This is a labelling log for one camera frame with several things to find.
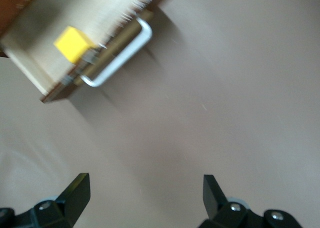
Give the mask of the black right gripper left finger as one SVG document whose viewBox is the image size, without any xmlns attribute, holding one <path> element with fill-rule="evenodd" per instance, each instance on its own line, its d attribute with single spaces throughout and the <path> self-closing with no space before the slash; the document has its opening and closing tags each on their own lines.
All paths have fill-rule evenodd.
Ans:
<svg viewBox="0 0 320 228">
<path fill-rule="evenodd" d="M 14 228 L 73 228 L 90 201 L 90 175 L 80 173 L 55 199 L 15 217 Z"/>
</svg>

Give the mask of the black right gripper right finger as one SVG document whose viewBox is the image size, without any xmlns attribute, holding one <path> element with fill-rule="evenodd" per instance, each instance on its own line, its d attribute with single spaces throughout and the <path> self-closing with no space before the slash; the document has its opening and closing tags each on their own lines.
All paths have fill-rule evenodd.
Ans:
<svg viewBox="0 0 320 228">
<path fill-rule="evenodd" d="M 202 199 L 208 219 L 199 228 L 266 228 L 245 201 L 226 197 L 213 175 L 203 177 Z"/>
</svg>

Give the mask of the wooden drawer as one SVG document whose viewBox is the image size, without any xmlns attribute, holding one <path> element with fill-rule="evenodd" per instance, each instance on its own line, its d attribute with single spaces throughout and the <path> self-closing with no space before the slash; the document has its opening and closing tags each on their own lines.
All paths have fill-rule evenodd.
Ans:
<svg viewBox="0 0 320 228">
<path fill-rule="evenodd" d="M 68 98 L 94 79 L 148 24 L 163 0 L 0 0 L 0 56 L 12 62 L 42 93 L 42 102 Z M 96 45 L 77 63 L 54 46 L 67 26 Z"/>
</svg>

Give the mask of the yellow block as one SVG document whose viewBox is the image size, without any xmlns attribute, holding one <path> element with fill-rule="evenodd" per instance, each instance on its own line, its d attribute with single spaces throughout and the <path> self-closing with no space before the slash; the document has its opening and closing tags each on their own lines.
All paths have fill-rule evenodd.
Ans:
<svg viewBox="0 0 320 228">
<path fill-rule="evenodd" d="M 53 44 L 72 64 L 77 63 L 86 51 L 95 48 L 93 41 L 84 32 L 72 26 L 67 26 Z"/>
</svg>

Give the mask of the white drawer handle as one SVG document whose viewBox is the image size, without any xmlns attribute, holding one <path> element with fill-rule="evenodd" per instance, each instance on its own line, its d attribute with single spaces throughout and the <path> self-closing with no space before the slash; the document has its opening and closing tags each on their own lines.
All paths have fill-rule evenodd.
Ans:
<svg viewBox="0 0 320 228">
<path fill-rule="evenodd" d="M 94 79 L 81 75 L 84 83 L 94 88 L 101 86 L 150 41 L 153 34 L 151 26 L 140 17 L 136 21 L 141 27 L 138 35 Z"/>
</svg>

